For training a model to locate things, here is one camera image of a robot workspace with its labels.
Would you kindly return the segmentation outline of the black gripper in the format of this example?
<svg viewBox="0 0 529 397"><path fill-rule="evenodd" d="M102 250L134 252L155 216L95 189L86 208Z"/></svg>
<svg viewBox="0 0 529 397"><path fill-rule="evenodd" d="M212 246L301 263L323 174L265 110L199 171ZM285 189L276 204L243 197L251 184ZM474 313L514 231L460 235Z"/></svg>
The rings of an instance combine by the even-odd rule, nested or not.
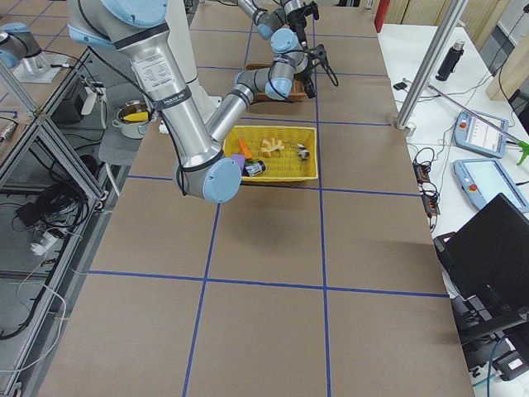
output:
<svg viewBox="0 0 529 397"><path fill-rule="evenodd" d="M290 27L295 26L296 35L300 46L307 45L307 37L305 33L306 19L304 15L304 8L298 8L287 12L287 22Z"/></svg>
<svg viewBox="0 0 529 397"><path fill-rule="evenodd" d="M303 57L295 69L295 79L304 84L304 90L308 98L315 98L317 96L317 92L312 81L312 70L313 62L308 57Z"/></svg>

